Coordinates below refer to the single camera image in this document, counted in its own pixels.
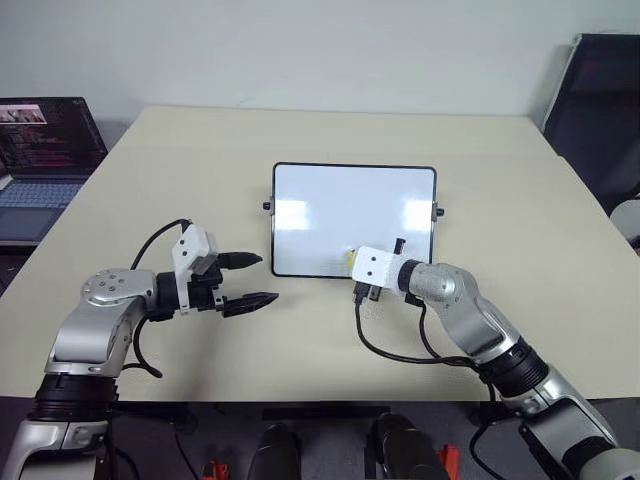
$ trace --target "laptop screen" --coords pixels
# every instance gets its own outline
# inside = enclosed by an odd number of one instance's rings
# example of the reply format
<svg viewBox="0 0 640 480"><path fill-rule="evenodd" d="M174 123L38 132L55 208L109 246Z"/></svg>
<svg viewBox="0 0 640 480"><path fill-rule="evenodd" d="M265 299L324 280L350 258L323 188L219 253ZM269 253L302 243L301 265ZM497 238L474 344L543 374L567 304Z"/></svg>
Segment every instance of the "laptop screen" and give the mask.
<svg viewBox="0 0 640 480"><path fill-rule="evenodd" d="M83 98L0 98L0 159L11 175L89 175L106 155Z"/></svg>

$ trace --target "laptop keyboard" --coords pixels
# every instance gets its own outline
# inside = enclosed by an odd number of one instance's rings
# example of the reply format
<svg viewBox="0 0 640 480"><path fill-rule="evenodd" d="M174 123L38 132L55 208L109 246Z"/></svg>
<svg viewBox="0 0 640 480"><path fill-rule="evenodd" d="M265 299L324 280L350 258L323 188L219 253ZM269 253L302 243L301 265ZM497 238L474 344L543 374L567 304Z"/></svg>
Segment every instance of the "laptop keyboard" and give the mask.
<svg viewBox="0 0 640 480"><path fill-rule="evenodd" d="M11 182L0 192L0 207L64 208L81 187L81 183Z"/></svg>

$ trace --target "gray floor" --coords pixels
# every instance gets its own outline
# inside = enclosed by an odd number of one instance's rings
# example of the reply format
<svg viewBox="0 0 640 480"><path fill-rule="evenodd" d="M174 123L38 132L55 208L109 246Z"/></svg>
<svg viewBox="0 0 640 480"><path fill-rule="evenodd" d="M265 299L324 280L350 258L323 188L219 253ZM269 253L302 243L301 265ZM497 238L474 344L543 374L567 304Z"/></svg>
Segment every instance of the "gray floor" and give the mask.
<svg viewBox="0 0 640 480"><path fill-rule="evenodd" d="M2 464L15 429L30 405L27 399L0 397ZM457 446L461 450L461 479L488 478L476 467L467 452L474 427L467 421L466 412L474 404L414 402L386 405L393 412L406 415L417 427L428 432L436 447L444 443ZM190 404L197 425L193 425L192 432L183 432L180 437L192 464L199 469L207 460L216 458L230 464L233 478L245 478L261 432L273 423L263 420L263 410L278 406L281 405ZM635 399L597 402L598 409L618 433L621 444L636 449L640 448L637 438L640 431L638 406L638 400ZM363 449L370 420L320 419L284 423L301 439L304 479L363 478ZM115 420L114 431L117 445L135 459L143 479L190 478L176 449L171 425L127 416ZM546 478L519 437L515 422L491 428L478 451L487 463L508 479ZM126 465L121 465L120 470L121 479L132 478Z"/></svg>

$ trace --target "red component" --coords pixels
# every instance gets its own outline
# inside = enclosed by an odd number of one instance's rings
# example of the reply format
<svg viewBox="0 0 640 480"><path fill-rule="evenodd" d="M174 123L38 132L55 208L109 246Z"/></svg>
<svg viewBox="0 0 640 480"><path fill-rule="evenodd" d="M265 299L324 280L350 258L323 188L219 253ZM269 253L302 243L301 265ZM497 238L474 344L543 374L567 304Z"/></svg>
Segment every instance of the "red component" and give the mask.
<svg viewBox="0 0 640 480"><path fill-rule="evenodd" d="M460 450L453 445L445 445L438 452L438 458L449 474L451 480L458 480L458 463L460 461Z"/></svg>
<svg viewBox="0 0 640 480"><path fill-rule="evenodd" d="M229 465L211 460L202 469L202 480L229 480Z"/></svg>

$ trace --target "whiteboard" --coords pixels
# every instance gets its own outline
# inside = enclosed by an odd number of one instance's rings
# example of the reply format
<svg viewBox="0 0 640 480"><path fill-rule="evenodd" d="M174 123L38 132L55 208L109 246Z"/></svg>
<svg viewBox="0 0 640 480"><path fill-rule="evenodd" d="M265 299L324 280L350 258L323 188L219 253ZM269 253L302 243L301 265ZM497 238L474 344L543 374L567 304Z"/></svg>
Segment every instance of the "whiteboard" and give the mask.
<svg viewBox="0 0 640 480"><path fill-rule="evenodd" d="M271 270L350 277L363 245L431 261L436 172L431 167L278 163L273 168Z"/></svg>

